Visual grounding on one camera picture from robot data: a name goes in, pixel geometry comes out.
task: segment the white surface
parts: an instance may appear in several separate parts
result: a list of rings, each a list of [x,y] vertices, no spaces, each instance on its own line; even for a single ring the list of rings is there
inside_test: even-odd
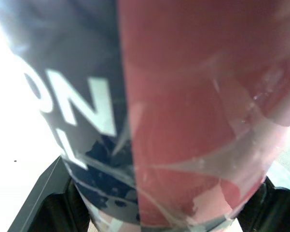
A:
[[[37,179],[59,154],[3,42],[0,37],[0,232],[9,229]]]

